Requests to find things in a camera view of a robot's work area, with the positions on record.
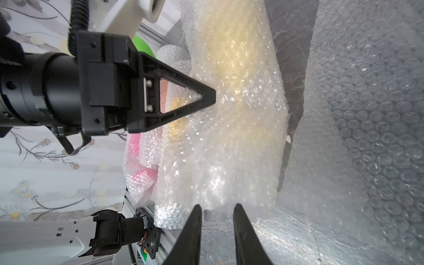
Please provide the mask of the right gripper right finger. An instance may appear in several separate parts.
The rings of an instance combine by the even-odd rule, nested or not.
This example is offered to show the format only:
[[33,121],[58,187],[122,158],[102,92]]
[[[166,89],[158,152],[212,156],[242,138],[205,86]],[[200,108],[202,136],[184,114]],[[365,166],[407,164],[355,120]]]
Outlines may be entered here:
[[233,213],[236,260],[238,265],[272,265],[243,208],[236,204]]

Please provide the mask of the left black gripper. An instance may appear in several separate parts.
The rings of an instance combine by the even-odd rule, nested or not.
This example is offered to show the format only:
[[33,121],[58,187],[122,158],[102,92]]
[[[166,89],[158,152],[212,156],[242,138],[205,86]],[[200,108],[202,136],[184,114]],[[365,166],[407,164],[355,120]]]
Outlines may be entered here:
[[126,124],[130,134],[145,133],[215,104],[216,90],[146,53],[138,53],[139,75],[131,85],[136,55],[128,36],[78,32],[85,135],[105,136]]

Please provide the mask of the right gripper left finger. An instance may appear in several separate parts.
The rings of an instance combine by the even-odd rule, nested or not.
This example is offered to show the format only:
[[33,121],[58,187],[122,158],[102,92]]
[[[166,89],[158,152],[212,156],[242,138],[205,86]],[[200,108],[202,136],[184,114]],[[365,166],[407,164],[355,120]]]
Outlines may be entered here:
[[195,205],[163,265],[198,265],[201,252],[202,209]]

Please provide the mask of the green plastic wine glass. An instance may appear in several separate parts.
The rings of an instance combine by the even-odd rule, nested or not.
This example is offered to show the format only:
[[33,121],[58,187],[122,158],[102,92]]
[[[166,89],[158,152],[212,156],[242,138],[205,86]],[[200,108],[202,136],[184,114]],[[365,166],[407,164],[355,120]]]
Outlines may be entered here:
[[149,44],[138,35],[133,37],[133,44],[136,47],[138,52],[146,53],[153,58],[156,57],[153,51],[151,50],[151,47],[149,46]]

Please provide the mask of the yellow glass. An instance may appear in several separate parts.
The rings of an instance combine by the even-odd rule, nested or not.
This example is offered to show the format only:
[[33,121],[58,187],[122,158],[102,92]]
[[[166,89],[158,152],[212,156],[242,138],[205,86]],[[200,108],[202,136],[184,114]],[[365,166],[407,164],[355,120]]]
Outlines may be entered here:
[[181,1],[191,76],[216,90],[164,149],[153,193],[163,213],[253,216],[275,208],[288,105],[263,1]]

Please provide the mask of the clear bubble wrap sheet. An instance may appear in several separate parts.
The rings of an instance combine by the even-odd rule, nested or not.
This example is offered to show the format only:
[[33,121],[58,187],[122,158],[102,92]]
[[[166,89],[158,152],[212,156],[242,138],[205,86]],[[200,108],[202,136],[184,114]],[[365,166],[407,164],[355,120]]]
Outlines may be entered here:
[[424,262],[423,1],[267,1],[290,109],[275,265]]

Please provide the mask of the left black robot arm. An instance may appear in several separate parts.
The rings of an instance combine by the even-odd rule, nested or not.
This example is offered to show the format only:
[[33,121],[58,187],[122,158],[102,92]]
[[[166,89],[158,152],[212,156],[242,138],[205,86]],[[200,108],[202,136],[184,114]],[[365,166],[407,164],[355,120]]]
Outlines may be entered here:
[[[118,1],[95,32],[89,2],[72,1],[68,54],[25,53],[1,19],[1,136],[14,127],[47,127],[68,155],[68,136],[124,129],[154,130],[212,106],[216,91],[137,51],[132,43],[143,19],[156,22],[163,1]],[[141,216],[102,210],[66,222],[1,226],[1,258],[106,256],[147,236]]]

